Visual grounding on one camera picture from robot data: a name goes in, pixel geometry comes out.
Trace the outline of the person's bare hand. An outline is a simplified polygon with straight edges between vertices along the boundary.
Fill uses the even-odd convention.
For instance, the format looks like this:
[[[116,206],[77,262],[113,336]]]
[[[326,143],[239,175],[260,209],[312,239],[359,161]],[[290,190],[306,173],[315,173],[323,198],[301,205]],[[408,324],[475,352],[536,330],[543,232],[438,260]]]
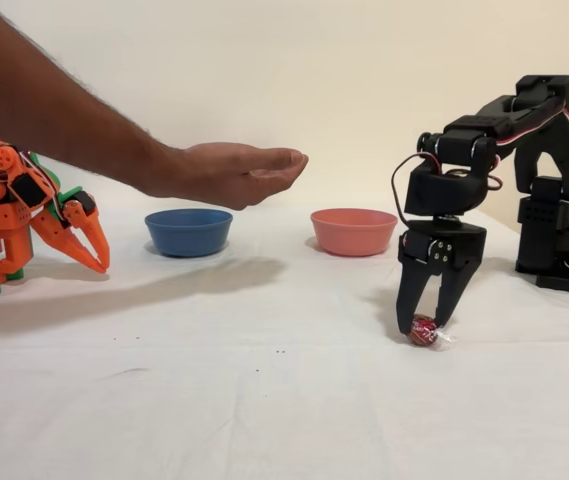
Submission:
[[[204,143],[166,148],[150,170],[146,193],[243,210],[288,190],[308,156],[289,148]]]

